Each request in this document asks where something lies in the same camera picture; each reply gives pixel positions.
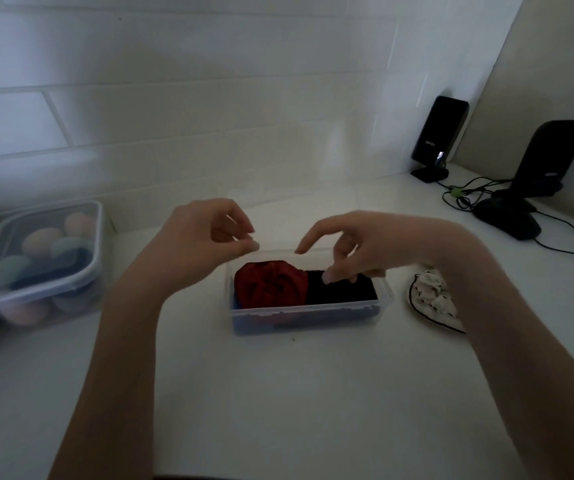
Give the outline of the red scrunchie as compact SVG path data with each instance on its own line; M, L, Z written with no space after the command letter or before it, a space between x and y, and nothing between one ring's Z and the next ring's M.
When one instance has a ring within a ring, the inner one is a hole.
M235 273L233 282L241 309L304 306L307 303L307 272L283 260L247 263Z

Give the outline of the person's left hand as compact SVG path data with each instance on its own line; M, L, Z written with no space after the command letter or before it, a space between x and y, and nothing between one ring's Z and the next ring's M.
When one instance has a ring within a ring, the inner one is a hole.
M208 267L202 251L209 240L253 239L254 227L238 204L227 198L196 200L177 206L154 238L121 277L134 290L168 298L203 280Z

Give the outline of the small clear plastic container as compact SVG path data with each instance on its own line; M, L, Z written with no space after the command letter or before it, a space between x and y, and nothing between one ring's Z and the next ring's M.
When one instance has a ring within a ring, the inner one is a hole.
M360 275L326 285L323 271L333 263L331 248L299 255L267 250L226 266L225 289L237 335L319 329L375 321L394 302L385 278Z

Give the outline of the person's left forearm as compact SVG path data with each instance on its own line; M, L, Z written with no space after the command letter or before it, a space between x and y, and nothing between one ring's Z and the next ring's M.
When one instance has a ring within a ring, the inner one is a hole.
M156 331L176 290L173 281L128 272L109 291L48 480L153 480Z

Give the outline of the black desktop speaker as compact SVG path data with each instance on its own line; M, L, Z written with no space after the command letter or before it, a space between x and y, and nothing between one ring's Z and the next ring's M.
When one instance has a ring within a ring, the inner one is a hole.
M449 176L446 160L467 119L469 103L447 96L436 97L411 153L420 164L411 176L431 184Z
M563 188L563 177L574 160L574 120L552 120L532 136L508 189L493 198L548 198Z

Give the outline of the person's right forearm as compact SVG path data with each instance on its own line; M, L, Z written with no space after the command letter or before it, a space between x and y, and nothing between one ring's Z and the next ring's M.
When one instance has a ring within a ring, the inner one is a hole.
M574 480L574 358L474 234L444 219L417 225L529 475Z

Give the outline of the black scrunchie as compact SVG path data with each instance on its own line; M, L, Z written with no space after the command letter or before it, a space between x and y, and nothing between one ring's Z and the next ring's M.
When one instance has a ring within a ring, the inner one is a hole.
M334 305L378 300L371 278L359 274L355 282L341 280L325 284L323 271L307 271L306 305Z

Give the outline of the person's right hand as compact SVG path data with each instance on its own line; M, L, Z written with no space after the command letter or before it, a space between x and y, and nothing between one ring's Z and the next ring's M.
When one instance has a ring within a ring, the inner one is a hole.
M353 254L358 275L384 276L392 268L410 266L429 258L433 234L441 234L447 221L385 212L352 211L317 221L296 247L303 255L328 235L359 235L360 249Z

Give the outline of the white patterned scrunchie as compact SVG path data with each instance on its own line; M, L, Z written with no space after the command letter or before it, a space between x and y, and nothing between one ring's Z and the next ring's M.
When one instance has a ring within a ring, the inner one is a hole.
M416 273L407 291L407 302L417 315L427 322L466 334L443 276L436 269Z

